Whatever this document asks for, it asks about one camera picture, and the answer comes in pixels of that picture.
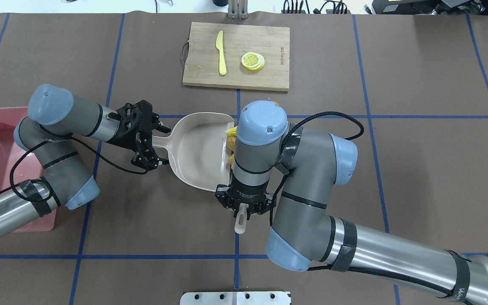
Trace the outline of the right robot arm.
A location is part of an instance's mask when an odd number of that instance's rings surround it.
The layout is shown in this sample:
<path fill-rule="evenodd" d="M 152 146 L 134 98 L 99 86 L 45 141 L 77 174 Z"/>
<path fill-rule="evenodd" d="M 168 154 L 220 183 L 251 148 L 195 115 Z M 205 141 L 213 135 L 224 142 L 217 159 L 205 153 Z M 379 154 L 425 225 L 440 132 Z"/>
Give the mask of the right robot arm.
<path fill-rule="evenodd" d="M 304 129 L 321 112 L 291 124 L 267 100 L 245 106 L 236 129 L 233 177 L 218 185 L 223 207 L 247 215 L 276 208 L 267 257 L 293 272 L 356 272 L 421 290 L 449 302 L 488 305 L 488 254 L 467 257 L 326 213 L 333 186 L 346 185 L 358 162 L 353 137 Z"/>

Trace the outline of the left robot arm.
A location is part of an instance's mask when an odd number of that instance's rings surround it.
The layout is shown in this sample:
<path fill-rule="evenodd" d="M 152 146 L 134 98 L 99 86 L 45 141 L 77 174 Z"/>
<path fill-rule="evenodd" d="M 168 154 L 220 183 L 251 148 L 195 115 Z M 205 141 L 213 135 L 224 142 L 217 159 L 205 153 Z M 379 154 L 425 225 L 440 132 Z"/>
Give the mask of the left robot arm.
<path fill-rule="evenodd" d="M 99 196 L 93 173 L 76 150 L 75 143 L 83 144 L 76 135 L 133 151 L 131 163 L 140 170 L 117 169 L 145 175 L 168 164 L 155 152 L 155 130 L 171 132 L 145 100 L 113 110 L 64 88 L 37 87 L 14 130 L 25 153 L 10 170 L 10 187 L 0 191 L 0 238 L 61 206 L 75 210 Z"/>

